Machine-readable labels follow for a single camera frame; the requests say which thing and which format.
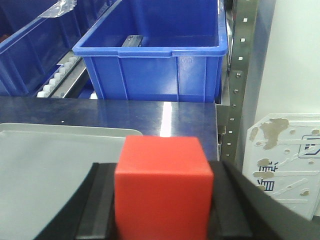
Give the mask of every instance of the white panel with stains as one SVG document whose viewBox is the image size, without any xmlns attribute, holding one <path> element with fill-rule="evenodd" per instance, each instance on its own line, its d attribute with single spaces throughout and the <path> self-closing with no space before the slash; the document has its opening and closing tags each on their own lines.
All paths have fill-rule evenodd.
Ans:
<svg viewBox="0 0 320 240">
<path fill-rule="evenodd" d="M 311 220 L 320 200 L 320 114 L 269 114 L 249 128 L 243 174 Z"/>
</svg>

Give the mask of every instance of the blue container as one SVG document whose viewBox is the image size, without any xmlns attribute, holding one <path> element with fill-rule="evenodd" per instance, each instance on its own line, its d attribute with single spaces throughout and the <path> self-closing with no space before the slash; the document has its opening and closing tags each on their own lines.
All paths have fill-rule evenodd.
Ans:
<svg viewBox="0 0 320 240">
<path fill-rule="evenodd" d="M 98 98 L 179 102 L 214 101 L 227 50 L 217 0 L 117 0 L 73 48 Z"/>
<path fill-rule="evenodd" d="M 0 95 L 31 96 L 109 1 L 78 0 L 63 16 L 37 17 L 56 2 L 0 0 L 0 37 L 11 35 L 0 43 Z"/>
</svg>

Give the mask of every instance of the stainless steel table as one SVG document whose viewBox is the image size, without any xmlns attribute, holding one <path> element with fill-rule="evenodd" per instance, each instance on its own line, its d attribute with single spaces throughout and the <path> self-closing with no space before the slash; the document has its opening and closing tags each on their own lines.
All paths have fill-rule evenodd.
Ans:
<svg viewBox="0 0 320 240">
<path fill-rule="evenodd" d="M 0 96 L 0 123 L 126 128 L 153 136 L 196 136 L 218 159 L 214 103 Z"/>
</svg>

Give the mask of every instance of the blue storage crate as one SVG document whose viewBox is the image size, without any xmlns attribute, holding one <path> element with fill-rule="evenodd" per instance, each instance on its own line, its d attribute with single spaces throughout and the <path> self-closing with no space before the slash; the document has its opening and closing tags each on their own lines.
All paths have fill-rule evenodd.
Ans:
<svg viewBox="0 0 320 240">
<path fill-rule="evenodd" d="M 214 101 L 227 50 L 217 0 L 117 0 L 73 48 L 98 98 L 180 102 Z"/>
<path fill-rule="evenodd" d="M 110 0 L 78 0 L 73 11 L 37 17 L 57 0 L 0 0 L 0 95 L 31 96 Z"/>
</svg>

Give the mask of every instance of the white wall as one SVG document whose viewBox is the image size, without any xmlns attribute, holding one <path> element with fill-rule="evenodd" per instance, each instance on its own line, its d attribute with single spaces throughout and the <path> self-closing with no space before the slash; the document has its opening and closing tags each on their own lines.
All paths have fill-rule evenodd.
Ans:
<svg viewBox="0 0 320 240">
<path fill-rule="evenodd" d="M 320 0 L 260 0 L 236 163 L 270 113 L 320 113 Z"/>
<path fill-rule="evenodd" d="M 269 113 L 320 113 L 320 1 L 277 0 L 255 122 Z"/>
</svg>

